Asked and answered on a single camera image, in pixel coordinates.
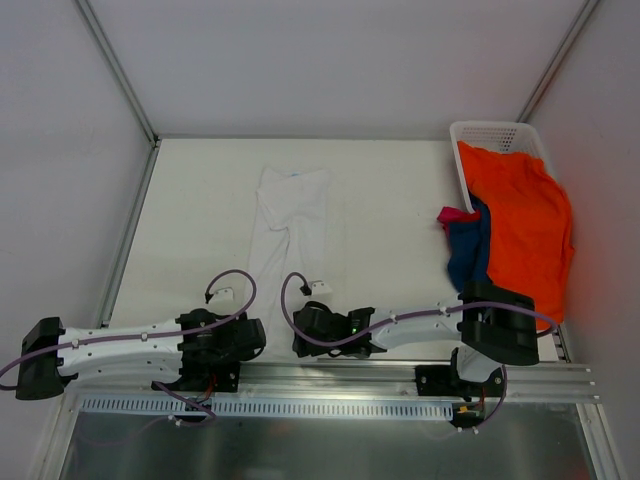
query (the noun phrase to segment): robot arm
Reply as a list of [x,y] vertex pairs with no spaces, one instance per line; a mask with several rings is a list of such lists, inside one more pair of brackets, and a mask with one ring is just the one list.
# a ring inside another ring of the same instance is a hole
[[[452,375],[456,380],[482,383],[501,365],[538,363],[536,322],[533,316],[495,308],[468,309],[446,314],[444,307],[480,301],[507,303],[534,310],[533,300],[494,285],[469,283],[449,305],[437,305],[441,315],[418,316],[348,342],[338,348],[326,348],[296,335],[293,350],[299,357],[329,354],[368,358],[371,354],[416,342],[454,340],[462,346],[452,352]],[[323,304],[308,302],[294,313],[294,324],[305,334],[332,342],[350,337],[388,318],[409,310],[361,308],[346,316],[333,313]]]
[[[223,318],[197,309],[163,323],[98,330],[64,329],[59,318],[45,318],[25,337],[22,354],[64,343],[73,346],[22,363],[16,398],[50,398],[61,394],[71,382],[75,386],[148,386],[152,382],[162,382],[172,384],[172,390],[204,389],[215,369],[251,360],[266,344],[262,323],[259,319],[247,318],[246,314],[197,334],[176,333],[211,325]],[[150,333],[168,335],[147,338]],[[131,334],[139,339],[117,338]],[[83,340],[99,337],[112,340],[83,343]]]

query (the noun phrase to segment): blue cloth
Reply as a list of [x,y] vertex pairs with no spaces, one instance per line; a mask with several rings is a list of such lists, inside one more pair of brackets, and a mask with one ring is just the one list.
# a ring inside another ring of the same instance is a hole
[[491,283],[489,267],[489,242],[491,241],[491,214],[489,208],[473,195],[471,204],[480,211],[480,220],[469,223],[449,224],[451,258],[447,271],[453,286],[461,292],[469,280]]

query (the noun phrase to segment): white garment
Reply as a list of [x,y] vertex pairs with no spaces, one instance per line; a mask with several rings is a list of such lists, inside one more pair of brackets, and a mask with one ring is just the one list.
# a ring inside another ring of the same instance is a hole
[[[297,360],[291,349],[293,331],[280,309],[280,289],[292,271],[309,281],[323,277],[329,182],[326,170],[286,175],[267,168],[262,174],[249,256],[249,273],[258,285],[249,315],[262,320],[267,335],[257,361]],[[296,281],[290,284],[291,313],[306,301],[300,286]]]

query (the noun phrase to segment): pile of clothes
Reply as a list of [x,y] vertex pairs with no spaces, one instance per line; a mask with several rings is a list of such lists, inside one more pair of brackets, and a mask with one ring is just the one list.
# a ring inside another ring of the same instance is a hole
[[[468,280],[530,296],[536,310],[558,323],[574,249],[567,194],[526,153],[502,154],[458,142],[474,213],[451,207],[440,212],[455,288]],[[538,328],[546,328],[538,320]]]

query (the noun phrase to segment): metal frame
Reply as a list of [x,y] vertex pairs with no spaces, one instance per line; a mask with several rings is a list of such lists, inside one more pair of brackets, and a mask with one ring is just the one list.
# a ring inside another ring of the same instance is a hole
[[576,405],[591,463],[598,479],[628,479],[618,450],[611,442],[602,405]]
[[149,152],[146,160],[140,183],[136,192],[129,217],[127,219],[127,225],[125,227],[122,239],[118,246],[118,252],[109,275],[109,283],[100,300],[100,307],[98,310],[98,321],[96,327],[107,327],[111,321],[111,314],[113,313],[113,307],[116,304],[116,298],[118,297],[118,291],[120,290],[120,284],[122,283],[122,277],[124,276],[124,268],[131,252],[131,245],[133,245],[133,238],[138,227],[138,221],[140,220],[140,214],[142,213],[142,206],[144,205],[144,199],[147,196],[147,190],[151,183],[151,175],[153,169],[156,166],[156,160],[158,158],[158,152],[160,151],[161,141],[158,140],[154,147]]
[[549,90],[549,87],[553,83],[556,75],[560,71],[560,67],[564,64],[567,56],[573,50],[576,44],[576,40],[580,37],[580,34],[584,31],[589,20],[592,18],[596,7],[600,4],[601,0],[585,0],[580,7],[580,10],[576,14],[575,18],[569,25],[567,33],[560,41],[560,45],[553,53],[551,60],[547,64],[542,76],[538,80],[538,83],[531,92],[531,95],[527,99],[522,111],[518,115],[517,122],[528,122],[533,113],[537,110],[538,106],[542,102],[545,94]]
[[[416,421],[450,421],[453,419],[453,402],[426,402],[415,398],[396,400],[371,400],[367,398],[335,401],[322,398],[264,398],[219,394],[202,401],[201,405],[210,408],[216,417]],[[154,394],[138,394],[126,398],[121,395],[85,395],[81,411],[152,416],[205,416],[202,412],[187,407],[180,400]]]
[[560,324],[558,330],[554,334],[557,338],[556,350],[558,351],[558,358],[564,360],[567,363],[571,363],[573,360],[573,350],[571,345],[567,341],[567,329],[564,323]]
[[140,100],[138,100],[138,96],[133,90],[131,82],[129,82],[129,79],[122,68],[120,60],[118,60],[118,57],[111,46],[111,42],[109,41],[109,37],[107,37],[107,34],[102,28],[95,10],[91,6],[89,0],[73,0],[73,3],[78,9],[80,17],[85,22],[91,37],[105,59],[107,67],[111,71],[122,95],[127,100],[129,107],[131,107],[133,116],[138,121],[138,124],[140,125],[140,128],[142,128],[147,140],[149,140],[149,143],[155,147],[158,141],[158,135],[154,131],[144,108],[142,108],[142,104],[140,103]]
[[[539,106],[559,68],[574,47],[589,19],[592,18],[599,3],[600,0],[585,0],[518,116],[518,121],[527,121]],[[135,118],[152,145],[134,205],[129,214],[126,230],[116,255],[110,281],[100,303],[99,325],[108,326],[151,181],[160,142],[89,0],[74,0],[74,4],[105,58]],[[566,361],[570,362],[570,352],[567,351],[567,346],[564,343],[563,332],[560,334],[560,339]],[[415,365],[444,363],[446,362],[354,360],[319,361],[312,365],[300,366],[252,363],[243,367],[242,383],[238,396],[320,398],[336,401],[345,398],[352,400],[366,398],[380,401],[415,400],[416,388],[413,376]],[[622,470],[619,456],[611,443],[597,385],[587,365],[558,362],[526,368],[511,367],[507,371],[509,389],[506,401],[575,403],[598,478],[607,480],[627,478]],[[100,393],[100,390],[100,388],[78,389],[68,392],[62,397],[55,421],[52,422],[51,441],[47,446],[46,453],[42,455],[43,461],[38,462],[41,467],[36,472],[38,478],[59,477],[83,399],[89,393]],[[123,398],[141,393],[139,389],[107,389],[104,392]]]

